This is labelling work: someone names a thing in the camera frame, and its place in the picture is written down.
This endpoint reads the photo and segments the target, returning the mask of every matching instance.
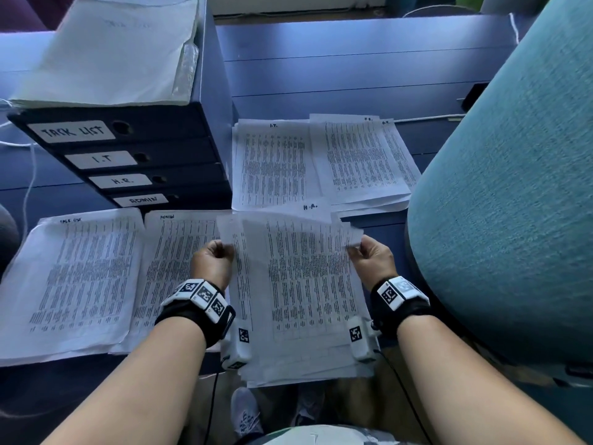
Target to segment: forearm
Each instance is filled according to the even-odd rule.
[[[194,322],[161,321],[43,445],[177,443],[205,350]]]
[[[584,444],[436,317],[408,317],[397,336],[443,445]]]

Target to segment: gray sneaker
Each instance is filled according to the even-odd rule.
[[[257,400],[247,388],[238,388],[231,397],[231,422],[239,437],[250,433],[263,434]]]
[[[322,412],[326,397],[325,381],[301,383],[298,385],[298,399],[296,400],[296,414],[292,426],[315,425]]]

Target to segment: desk surface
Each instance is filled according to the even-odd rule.
[[[519,20],[520,28],[528,26]],[[250,119],[305,119],[313,112],[396,119],[460,113],[457,99],[474,82],[492,79],[515,48],[506,16],[223,26],[218,33],[238,115]],[[0,98],[9,97],[38,62],[51,35],[0,34]],[[435,120],[398,128],[424,170],[455,127]],[[0,140],[28,142],[11,127],[0,130]],[[36,151],[30,227],[46,216],[112,207],[43,149]],[[0,146],[0,163],[0,203],[21,224],[30,152]],[[352,219],[389,245],[407,275],[404,221],[405,212]],[[120,360],[100,355],[2,368],[0,408],[25,414],[79,402]]]

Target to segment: hand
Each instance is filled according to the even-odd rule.
[[[212,240],[193,254],[191,277],[205,279],[224,292],[231,280],[234,257],[232,245],[223,245],[221,240]]]
[[[348,255],[362,284],[369,291],[382,279],[398,276],[391,250],[372,237],[363,235],[360,248],[349,247]]]

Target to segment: drawer label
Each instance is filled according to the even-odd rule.
[[[142,173],[130,175],[89,176],[93,183],[100,189],[113,189],[115,187],[149,186],[152,181]]]
[[[168,203],[167,197],[161,193],[153,193],[150,195],[133,195],[129,197],[118,197],[114,198],[118,205],[123,208],[129,208],[131,206],[141,205],[159,205],[161,203]]]
[[[115,136],[101,120],[31,123],[27,125],[47,143],[111,141]]]
[[[67,154],[64,157],[81,170],[86,170],[87,168],[121,167],[123,165],[138,164],[127,151]]]

